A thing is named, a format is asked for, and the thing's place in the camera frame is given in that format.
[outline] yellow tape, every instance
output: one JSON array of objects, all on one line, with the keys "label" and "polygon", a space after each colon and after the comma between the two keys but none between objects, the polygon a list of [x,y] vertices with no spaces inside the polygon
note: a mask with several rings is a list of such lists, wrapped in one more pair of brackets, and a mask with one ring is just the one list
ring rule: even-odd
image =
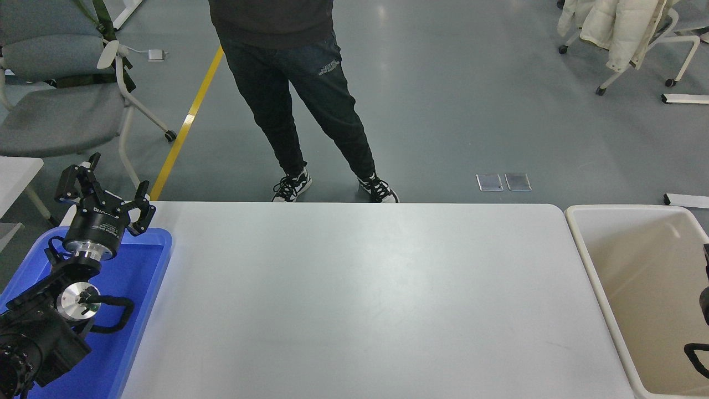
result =
[{"label": "yellow tape", "polygon": [[189,113],[187,114],[187,116],[184,117],[184,122],[182,123],[182,127],[180,128],[179,133],[177,134],[177,139],[172,144],[172,149],[170,150],[170,153],[167,154],[167,158],[165,159],[165,163],[162,164],[162,169],[160,170],[160,174],[157,176],[157,179],[155,180],[155,184],[152,186],[152,190],[150,190],[150,200],[151,201],[157,201],[158,197],[160,197],[160,193],[162,192],[162,188],[165,186],[165,183],[167,182],[167,178],[170,176],[170,172],[172,172],[172,167],[174,166],[175,160],[177,159],[177,156],[179,155],[179,152],[182,149],[182,144],[187,139],[187,134],[189,134],[189,129],[192,127],[192,123],[194,122],[194,118],[197,116],[197,112],[199,111],[199,107],[202,105],[202,101],[204,100],[204,96],[207,94],[207,90],[209,89],[209,85],[212,83],[212,79],[214,78],[214,74],[215,74],[217,67],[219,66],[219,63],[221,62],[223,56],[224,56],[224,50],[222,50],[222,47],[219,47],[219,49],[217,50],[217,53],[214,55],[214,59],[212,60],[212,64],[209,66],[209,70],[207,70],[207,75],[204,76],[204,80],[202,81],[202,85],[199,87],[199,90],[197,91],[197,95],[194,97],[194,101],[192,102],[192,106],[189,107]]}]

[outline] white tabletop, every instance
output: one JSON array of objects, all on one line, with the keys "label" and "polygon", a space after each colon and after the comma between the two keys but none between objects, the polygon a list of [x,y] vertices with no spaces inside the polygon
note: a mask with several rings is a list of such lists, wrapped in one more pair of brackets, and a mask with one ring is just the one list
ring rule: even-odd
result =
[{"label": "white tabletop", "polygon": [[541,204],[156,202],[129,398],[633,398]]},{"label": "white tabletop", "polygon": [[0,156],[0,217],[22,194],[44,162],[39,158]]}]

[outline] black sweater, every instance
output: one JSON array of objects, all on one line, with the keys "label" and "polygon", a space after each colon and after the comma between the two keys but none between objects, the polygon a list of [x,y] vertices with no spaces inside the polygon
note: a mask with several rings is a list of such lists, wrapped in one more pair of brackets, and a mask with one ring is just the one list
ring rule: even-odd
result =
[{"label": "black sweater", "polygon": [[325,40],[333,30],[333,0],[209,0],[212,23],[261,48],[293,48]]}]

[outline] black sneaker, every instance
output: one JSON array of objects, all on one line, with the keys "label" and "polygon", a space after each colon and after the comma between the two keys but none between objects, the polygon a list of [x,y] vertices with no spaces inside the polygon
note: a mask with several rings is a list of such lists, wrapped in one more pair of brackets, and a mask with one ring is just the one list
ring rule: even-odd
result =
[{"label": "black sneaker", "polygon": [[359,180],[359,186],[369,193],[369,199],[372,202],[398,202],[398,196],[394,190],[389,187],[387,182],[380,179],[376,173],[367,179],[360,179],[359,177],[357,179]]},{"label": "black sneaker", "polygon": [[305,168],[298,175],[286,175],[281,179],[281,182],[273,186],[273,191],[276,194],[271,202],[295,202],[312,182],[313,179],[310,178]]}]

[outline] concrete floor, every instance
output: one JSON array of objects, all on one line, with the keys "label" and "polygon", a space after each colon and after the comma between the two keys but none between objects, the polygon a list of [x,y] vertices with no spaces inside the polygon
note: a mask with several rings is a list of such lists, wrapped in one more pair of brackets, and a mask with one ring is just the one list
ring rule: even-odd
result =
[{"label": "concrete floor", "polygon": [[[552,0],[336,1],[333,13],[377,170],[403,202],[566,209],[661,204],[665,192],[709,195],[709,109],[659,100],[664,92],[709,94],[708,45],[672,89],[664,81],[679,70],[686,44],[658,45],[640,70],[629,70],[599,97],[596,87],[610,76],[608,54],[577,43],[560,55],[560,11]],[[207,2],[145,0],[118,38],[169,53],[164,62],[131,55],[130,75],[138,85],[133,94],[178,131],[218,49]],[[11,83],[14,101],[43,88]],[[294,100],[314,181],[299,201],[367,201],[337,148]],[[0,119],[5,115],[0,111]],[[132,197],[117,142],[96,149],[102,153],[97,175],[104,188]],[[136,114],[128,155],[142,179],[155,181],[170,148]],[[61,170],[89,155],[45,160],[34,183],[56,216],[67,209],[50,203]],[[481,192],[477,173],[527,173],[532,192]],[[222,61],[159,199],[269,201],[281,174]],[[709,212],[693,213],[706,229]],[[0,220],[26,226],[0,253],[5,286],[49,226],[25,197]]]}]

